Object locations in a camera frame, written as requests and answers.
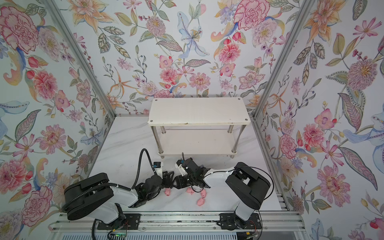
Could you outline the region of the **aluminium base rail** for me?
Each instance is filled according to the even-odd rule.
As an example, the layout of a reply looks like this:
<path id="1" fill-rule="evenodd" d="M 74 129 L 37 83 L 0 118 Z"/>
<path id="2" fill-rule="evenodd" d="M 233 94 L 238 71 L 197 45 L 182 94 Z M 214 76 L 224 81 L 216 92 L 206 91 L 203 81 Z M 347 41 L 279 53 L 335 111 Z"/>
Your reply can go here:
<path id="1" fill-rule="evenodd" d="M 161 233 L 161 232 L 223 232 L 221 212 L 138 212 L 140 219 L 133 226 L 123 227 L 118 232 Z M 66 214 L 60 214 L 56 222 L 49 226 L 52 233 L 90 232 L 93 219 L 85 217 L 70 221 Z M 297 212 L 260 211 L 255 212 L 248 229 L 235 229 L 235 232 L 304 232 L 305 224 Z"/>

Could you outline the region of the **aluminium corner post left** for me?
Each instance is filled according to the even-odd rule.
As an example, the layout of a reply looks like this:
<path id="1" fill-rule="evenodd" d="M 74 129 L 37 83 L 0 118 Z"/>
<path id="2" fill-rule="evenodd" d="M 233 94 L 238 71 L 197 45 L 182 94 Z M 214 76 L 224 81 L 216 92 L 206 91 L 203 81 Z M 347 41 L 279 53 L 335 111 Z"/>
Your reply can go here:
<path id="1" fill-rule="evenodd" d="M 53 19 L 54 23 L 57 25 L 58 30 L 62 33 L 64 40 L 68 43 L 70 49 L 73 51 L 78 65 L 85 72 L 85 74 L 88 77 L 88 80 L 90 81 L 93 89 L 95 90 L 97 96 L 99 97 L 99 100 L 101 101 L 105 111 L 109 114 L 109 116 L 111 117 L 112 122 L 113 122 L 116 118 L 116 113 L 113 110 L 110 102 L 108 101 L 104 91 L 102 90 L 102 87 L 101 87 L 99 81 L 97 80 L 97 77 L 95 76 L 95 74 L 94 74 L 92 68 L 90 67 L 88 61 L 84 57 L 83 52 L 82 52 L 81 48 L 79 47 L 72 31 L 70 30 L 64 17 L 60 13 L 58 6 L 56 5 L 55 1 L 43 0 L 42 2 L 43 2 L 43 5 L 45 6 L 47 12 L 49 14 L 51 14 L 52 19 Z"/>

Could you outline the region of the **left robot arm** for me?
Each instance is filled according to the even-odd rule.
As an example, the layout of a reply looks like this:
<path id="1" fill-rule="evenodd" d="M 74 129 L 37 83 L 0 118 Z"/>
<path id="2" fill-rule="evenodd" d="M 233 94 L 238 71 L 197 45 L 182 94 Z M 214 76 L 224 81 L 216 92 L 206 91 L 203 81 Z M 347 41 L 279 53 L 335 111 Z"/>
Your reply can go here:
<path id="1" fill-rule="evenodd" d="M 72 184 L 65 189 L 62 212 L 68 220 L 94 218 L 105 224 L 121 223 L 124 219 L 122 206 L 139 208 L 160 194 L 162 189 L 173 187 L 174 173 L 153 175 L 133 188 L 111 183 L 106 173 Z"/>

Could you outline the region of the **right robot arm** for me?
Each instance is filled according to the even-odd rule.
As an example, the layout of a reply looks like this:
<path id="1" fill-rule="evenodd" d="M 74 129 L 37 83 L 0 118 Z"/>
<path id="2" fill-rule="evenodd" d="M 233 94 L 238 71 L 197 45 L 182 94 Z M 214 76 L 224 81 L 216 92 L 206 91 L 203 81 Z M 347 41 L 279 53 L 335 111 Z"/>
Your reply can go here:
<path id="1" fill-rule="evenodd" d="M 200 193 L 204 199 L 207 189 L 229 187 L 239 199 L 235 209 L 236 219 L 248 221 L 262 203 L 273 193 L 275 185 L 266 171 L 238 162 L 233 168 L 226 170 L 213 170 L 198 166 L 192 158 L 178 160 L 175 164 L 180 175 L 173 181 L 176 189 L 188 189 L 191 193 Z"/>

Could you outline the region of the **pink pig toy centre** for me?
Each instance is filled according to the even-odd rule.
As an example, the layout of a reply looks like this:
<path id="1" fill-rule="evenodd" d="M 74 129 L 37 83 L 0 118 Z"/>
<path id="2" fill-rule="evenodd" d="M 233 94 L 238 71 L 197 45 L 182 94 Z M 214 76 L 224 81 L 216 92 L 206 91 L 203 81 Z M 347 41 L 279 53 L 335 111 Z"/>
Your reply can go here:
<path id="1" fill-rule="evenodd" d="M 192 189 L 192 188 L 187 188 L 187 191 L 186 191 L 188 194 L 190 195 L 193 195 L 195 193 L 195 191 Z"/>

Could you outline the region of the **aluminium corner post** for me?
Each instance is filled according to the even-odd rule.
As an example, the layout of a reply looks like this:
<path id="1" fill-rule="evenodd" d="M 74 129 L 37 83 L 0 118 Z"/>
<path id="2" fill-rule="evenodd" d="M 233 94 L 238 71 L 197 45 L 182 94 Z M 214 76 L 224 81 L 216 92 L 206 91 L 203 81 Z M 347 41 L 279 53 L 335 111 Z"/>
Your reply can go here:
<path id="1" fill-rule="evenodd" d="M 109 116 L 111 117 L 112 122 L 113 122 L 116 118 L 116 113 L 113 110 L 110 102 L 108 101 L 104 91 L 102 90 L 102 87 L 101 87 L 99 81 L 97 80 L 97 77 L 95 76 L 95 74 L 94 74 L 92 68 L 90 67 L 88 61 L 84 57 L 83 52 L 82 52 L 81 48 L 79 47 L 72 31 L 70 30 L 64 17 L 60 13 L 58 6 L 56 5 L 55 1 L 43 0 L 42 2 L 43 2 L 43 5 L 45 6 L 47 12 L 49 14 L 51 14 L 52 19 L 53 19 L 54 23 L 57 25 L 58 30 L 62 33 L 64 40 L 68 43 L 70 49 L 73 51 L 78 65 L 85 72 L 85 74 L 88 77 L 88 80 L 90 81 L 93 89 L 95 90 L 97 96 L 99 97 L 99 100 L 101 101 L 105 111 L 109 114 Z"/>
<path id="2" fill-rule="evenodd" d="M 255 109 L 255 112 L 253 115 L 253 120 L 256 120 L 257 117 L 262 115 L 262 109 L 263 109 L 265 103 L 267 102 L 268 96 L 269 96 L 275 82 L 277 81 L 277 78 L 278 78 L 281 70 L 286 65 L 286 61 L 287 61 L 287 59 L 288 59 L 288 57 L 289 57 L 289 55 L 290 55 L 290 53 L 294 47 L 294 44 L 295 44 L 297 37 L 298 37 L 298 35 L 299 35 L 303 25 L 304 25 L 305 20 L 307 19 L 307 17 L 310 14 L 310 11 L 311 11 L 311 8 L 313 5 L 314 5 L 313 1 L 310 1 L 310 0 L 303 1 L 303 4 L 298 11 L 298 15 L 297 15 L 297 17 L 294 21 L 293 27 L 291 29 L 291 34 L 288 37 L 288 39 L 286 40 L 286 43 L 285 43 L 284 47 L 282 48 L 281 54 L 277 58 L 277 63 L 275 65 L 275 68 L 273 69 L 273 71 L 271 73 L 271 77 L 267 81 L 267 85 L 263 91 L 262 97 L 259 101 L 258 106 Z"/>

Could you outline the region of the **pink pig toy right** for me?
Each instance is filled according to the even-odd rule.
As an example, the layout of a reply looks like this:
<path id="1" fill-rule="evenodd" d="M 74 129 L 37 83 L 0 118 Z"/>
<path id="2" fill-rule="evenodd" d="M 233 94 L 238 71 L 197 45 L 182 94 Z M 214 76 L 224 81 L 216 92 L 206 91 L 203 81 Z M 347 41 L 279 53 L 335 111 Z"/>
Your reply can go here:
<path id="1" fill-rule="evenodd" d="M 207 197 L 207 192 L 206 192 L 205 189 L 202 190 L 202 191 L 200 192 L 200 194 L 201 194 L 201 197 L 202 197 L 202 198 L 206 198 L 206 197 Z"/>

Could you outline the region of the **pink pig toy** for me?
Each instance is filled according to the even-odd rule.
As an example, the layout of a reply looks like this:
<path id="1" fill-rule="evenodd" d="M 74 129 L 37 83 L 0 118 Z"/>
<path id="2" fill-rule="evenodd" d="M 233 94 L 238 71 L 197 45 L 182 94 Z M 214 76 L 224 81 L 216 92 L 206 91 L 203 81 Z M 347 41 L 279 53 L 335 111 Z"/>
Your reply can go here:
<path id="1" fill-rule="evenodd" d="M 166 188 L 165 195 L 168 197 L 171 195 L 171 189 L 170 188 Z"/>
<path id="2" fill-rule="evenodd" d="M 205 204 L 205 199 L 204 198 L 200 198 L 198 201 L 197 201 L 197 205 L 200 207 L 200 206 L 203 206 Z"/>
<path id="3" fill-rule="evenodd" d="M 201 197 L 202 197 L 202 198 L 206 198 L 206 197 L 207 197 L 207 192 L 206 192 L 205 189 L 202 190 L 202 191 L 200 192 L 200 194 L 201 194 Z"/>
<path id="4" fill-rule="evenodd" d="M 192 189 L 192 188 L 187 188 L 187 191 L 186 191 L 188 194 L 190 195 L 193 195 L 195 193 L 195 191 Z"/>

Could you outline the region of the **pink pig toy left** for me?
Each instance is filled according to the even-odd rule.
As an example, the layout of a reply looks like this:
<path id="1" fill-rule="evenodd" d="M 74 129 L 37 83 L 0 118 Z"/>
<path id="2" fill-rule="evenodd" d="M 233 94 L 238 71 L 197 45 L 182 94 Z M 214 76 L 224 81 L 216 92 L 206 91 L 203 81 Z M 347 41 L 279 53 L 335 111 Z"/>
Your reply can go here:
<path id="1" fill-rule="evenodd" d="M 166 188 L 165 195 L 168 197 L 171 195 L 171 189 L 170 188 Z"/>

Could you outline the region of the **white two-tier shelf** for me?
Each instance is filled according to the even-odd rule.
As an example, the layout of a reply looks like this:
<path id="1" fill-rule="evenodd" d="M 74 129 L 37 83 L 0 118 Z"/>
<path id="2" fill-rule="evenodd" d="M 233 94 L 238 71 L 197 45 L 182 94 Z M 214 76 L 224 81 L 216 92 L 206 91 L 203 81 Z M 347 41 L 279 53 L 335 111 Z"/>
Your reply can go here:
<path id="1" fill-rule="evenodd" d="M 166 156 L 221 155 L 234 157 L 241 135 L 251 123 L 244 101 L 233 98 L 154 99 L 148 125 Z"/>

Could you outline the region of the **pink pig toy near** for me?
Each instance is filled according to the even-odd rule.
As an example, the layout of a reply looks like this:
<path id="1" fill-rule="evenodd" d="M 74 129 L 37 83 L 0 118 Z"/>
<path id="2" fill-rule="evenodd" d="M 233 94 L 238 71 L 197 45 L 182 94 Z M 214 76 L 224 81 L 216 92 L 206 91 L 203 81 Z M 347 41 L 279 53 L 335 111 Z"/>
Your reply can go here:
<path id="1" fill-rule="evenodd" d="M 203 206 L 205 204 L 205 199 L 204 198 L 200 198 L 198 201 L 197 201 L 197 205 L 200 207 L 200 206 Z"/>

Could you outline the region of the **aluminium corner post right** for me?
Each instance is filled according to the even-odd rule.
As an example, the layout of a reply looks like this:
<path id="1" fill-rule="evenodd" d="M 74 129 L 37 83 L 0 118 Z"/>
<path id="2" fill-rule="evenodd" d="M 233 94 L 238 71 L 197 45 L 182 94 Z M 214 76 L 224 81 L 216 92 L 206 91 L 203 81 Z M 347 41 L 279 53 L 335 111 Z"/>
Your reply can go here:
<path id="1" fill-rule="evenodd" d="M 288 37 L 288 39 L 286 40 L 286 43 L 285 43 L 284 47 L 282 48 L 281 54 L 277 58 L 277 63 L 275 65 L 275 68 L 273 69 L 273 71 L 271 73 L 271 77 L 267 81 L 267 85 L 263 91 L 262 97 L 259 101 L 258 106 L 255 109 L 255 112 L 253 115 L 253 120 L 256 120 L 257 117 L 262 115 L 262 109 L 263 109 L 265 103 L 267 102 L 268 96 L 269 96 L 275 82 L 277 81 L 277 78 L 278 78 L 281 70 L 286 65 L 286 61 L 287 61 L 287 59 L 288 59 L 288 57 L 289 57 L 289 55 L 290 55 L 290 53 L 294 47 L 294 44 L 295 44 L 297 37 L 298 37 L 298 35 L 299 35 L 303 25 L 304 25 L 305 20 L 307 19 L 307 17 L 310 14 L 310 11 L 311 11 L 311 8 L 313 5 L 314 5 L 313 1 L 310 1 L 310 0 L 303 1 L 303 4 L 298 11 L 298 15 L 297 15 L 297 17 L 294 21 L 293 27 L 291 29 L 291 34 Z"/>

